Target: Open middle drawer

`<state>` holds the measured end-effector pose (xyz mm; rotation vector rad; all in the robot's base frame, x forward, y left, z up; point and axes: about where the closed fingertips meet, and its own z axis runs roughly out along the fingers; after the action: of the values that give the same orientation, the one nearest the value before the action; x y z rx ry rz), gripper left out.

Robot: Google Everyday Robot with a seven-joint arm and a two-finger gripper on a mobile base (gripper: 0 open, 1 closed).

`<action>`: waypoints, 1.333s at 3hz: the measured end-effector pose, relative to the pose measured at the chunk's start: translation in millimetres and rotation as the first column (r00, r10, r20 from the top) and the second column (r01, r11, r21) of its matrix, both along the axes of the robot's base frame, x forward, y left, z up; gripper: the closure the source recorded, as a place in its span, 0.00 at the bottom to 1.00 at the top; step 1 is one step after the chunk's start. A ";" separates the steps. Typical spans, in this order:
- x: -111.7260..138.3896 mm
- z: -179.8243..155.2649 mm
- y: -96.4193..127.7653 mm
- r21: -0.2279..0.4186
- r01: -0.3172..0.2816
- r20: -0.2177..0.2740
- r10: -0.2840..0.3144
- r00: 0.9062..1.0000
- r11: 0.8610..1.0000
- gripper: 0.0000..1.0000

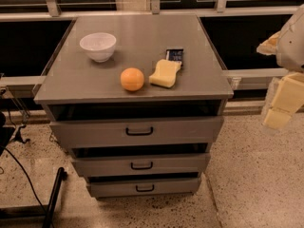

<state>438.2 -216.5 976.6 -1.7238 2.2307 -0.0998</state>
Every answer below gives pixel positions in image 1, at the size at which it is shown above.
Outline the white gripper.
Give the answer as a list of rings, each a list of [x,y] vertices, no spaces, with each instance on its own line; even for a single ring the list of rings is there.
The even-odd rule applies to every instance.
[[[298,8],[280,32],[259,44],[256,51],[267,56],[275,55],[280,67],[297,71],[281,79],[274,77],[267,90],[262,124],[278,130],[304,105],[304,5]]]

